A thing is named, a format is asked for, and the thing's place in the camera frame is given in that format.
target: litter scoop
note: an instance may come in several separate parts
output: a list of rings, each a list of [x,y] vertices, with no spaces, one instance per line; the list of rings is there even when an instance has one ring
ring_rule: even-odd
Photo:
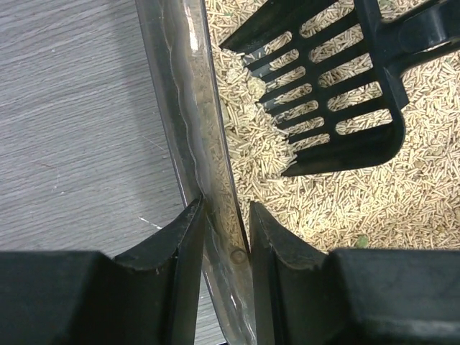
[[[377,0],[354,0],[354,8],[344,17],[310,37],[304,37],[302,26],[338,0],[269,0],[252,15],[221,47],[256,56],[247,67],[266,83],[304,67],[305,75],[272,90],[259,100],[267,112],[276,116],[280,129],[323,119],[323,125],[291,134],[291,144],[320,134],[328,142],[299,149],[296,162],[285,176],[310,175],[341,170],[353,170],[381,165],[400,150],[405,137],[405,122],[401,110],[409,103],[402,75],[417,65],[460,49],[460,0],[428,0],[392,21],[383,19]],[[320,62],[311,60],[316,47],[359,24],[364,39]],[[263,47],[277,37],[290,32],[291,41],[269,54],[257,58]],[[270,63],[286,53],[297,50],[298,58],[277,70]],[[318,79],[324,73],[369,53],[372,68],[322,86]],[[328,102],[343,93],[378,82],[382,95],[337,111]],[[296,88],[311,85],[311,92],[284,104],[274,100]],[[286,111],[316,101],[315,110],[283,119]],[[391,122],[351,134],[339,134],[337,124],[358,116],[387,109]]]

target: gray floor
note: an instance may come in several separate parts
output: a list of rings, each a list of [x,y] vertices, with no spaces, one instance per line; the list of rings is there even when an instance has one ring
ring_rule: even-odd
[[[114,255],[183,209],[134,0],[1,0],[0,56],[0,249]]]

